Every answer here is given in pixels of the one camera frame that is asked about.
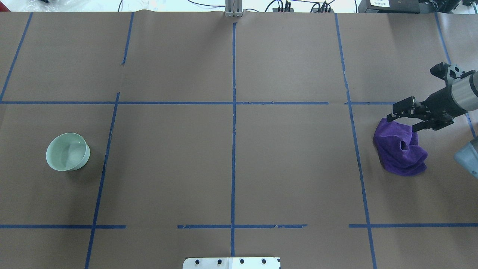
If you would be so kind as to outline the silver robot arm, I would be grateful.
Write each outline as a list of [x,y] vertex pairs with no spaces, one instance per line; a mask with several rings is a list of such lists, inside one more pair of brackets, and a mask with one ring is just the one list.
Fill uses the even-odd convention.
[[418,131],[440,130],[453,124],[456,117],[476,109],[475,71],[451,78],[423,102],[411,96],[393,104],[392,113],[379,121],[373,136],[381,165],[399,176],[425,172],[428,152],[419,145]]

